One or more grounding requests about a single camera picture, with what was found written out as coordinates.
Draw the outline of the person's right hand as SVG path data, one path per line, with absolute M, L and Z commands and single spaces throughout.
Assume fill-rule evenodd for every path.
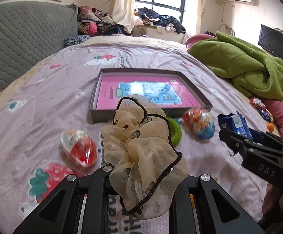
M 276 195 L 276 188 L 268 183 L 266 187 L 266 195 L 263 200 L 262 213 L 267 214 L 275 204 L 278 204 L 281 211 L 283 211 L 283 195 L 278 199 Z

